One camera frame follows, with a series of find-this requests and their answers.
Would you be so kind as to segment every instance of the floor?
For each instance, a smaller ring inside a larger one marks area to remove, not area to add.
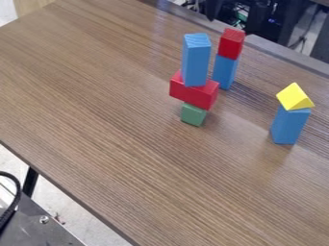
[[[177,4],[184,2],[184,0],[171,1],[176,2]],[[293,43],[303,32],[303,28],[307,25],[307,23],[309,23],[308,20],[311,15],[312,9],[309,9],[308,13],[301,19],[300,23],[298,23],[297,28],[291,37],[291,43]],[[326,15],[324,13],[321,13],[316,17],[316,20],[311,27],[311,31],[307,34],[307,41],[302,51],[303,54],[309,55],[311,53],[325,16]],[[15,19],[17,19],[17,14],[13,0],[0,0],[0,26],[3,26]],[[301,46],[296,47],[297,52],[299,52],[300,49]],[[23,181],[27,168],[27,165],[23,161],[19,160],[0,145],[0,170],[11,172],[19,178],[20,181]],[[0,182],[6,184],[4,179],[0,179]],[[85,209],[81,208],[78,204],[43,178],[39,179],[37,190],[33,198],[53,216],[59,215],[60,220],[64,223],[64,226],[87,245],[130,245],[119,235],[94,218]]]

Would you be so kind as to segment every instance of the blue cube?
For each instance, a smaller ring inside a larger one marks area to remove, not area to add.
[[[239,60],[215,56],[213,81],[220,83],[220,88],[228,90],[236,77]]]
[[[286,111],[283,106],[280,106],[270,128],[273,142],[278,144],[296,143],[310,114],[311,109]]]
[[[183,40],[182,78],[185,86],[204,86],[212,44],[206,34],[186,34]]]

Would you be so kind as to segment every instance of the block stack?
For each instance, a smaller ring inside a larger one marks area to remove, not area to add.
[[[226,28],[220,38],[218,53],[215,56],[213,81],[220,82],[222,89],[228,90],[234,82],[244,38],[244,31],[230,28]]]
[[[212,44],[206,34],[183,38],[181,70],[170,80],[169,95],[182,100],[181,120],[200,126],[218,95],[219,83],[208,79]]]
[[[276,94],[280,107],[270,128],[277,144],[294,144],[302,132],[314,103],[297,83]]]

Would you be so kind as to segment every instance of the table leg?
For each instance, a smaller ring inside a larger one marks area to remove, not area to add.
[[[23,192],[28,197],[32,197],[33,192],[35,191],[37,180],[38,180],[38,172],[36,172],[32,167],[29,167],[29,170],[27,172],[25,182],[23,185]]]

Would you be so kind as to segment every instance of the black cable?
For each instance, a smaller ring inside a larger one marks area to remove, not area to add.
[[[3,214],[1,214],[1,216],[0,216],[0,233],[1,233],[2,230],[5,228],[5,226],[7,225],[7,223],[9,222],[9,220],[12,218],[15,208],[19,204],[19,201],[20,201],[20,198],[22,195],[22,191],[21,191],[21,187],[20,187],[20,182],[14,175],[0,171],[0,176],[6,177],[6,178],[12,180],[16,186],[16,194],[14,195],[12,203],[8,206],[8,208],[5,210],[5,212]]]
[[[316,5],[316,9],[312,15],[311,21],[310,21],[307,29],[305,30],[304,34],[301,35],[295,43],[288,46],[290,49],[295,49],[305,39],[305,36],[310,32],[312,24],[316,20],[316,16],[320,12],[320,10],[321,10],[321,8],[319,7],[319,5]]]

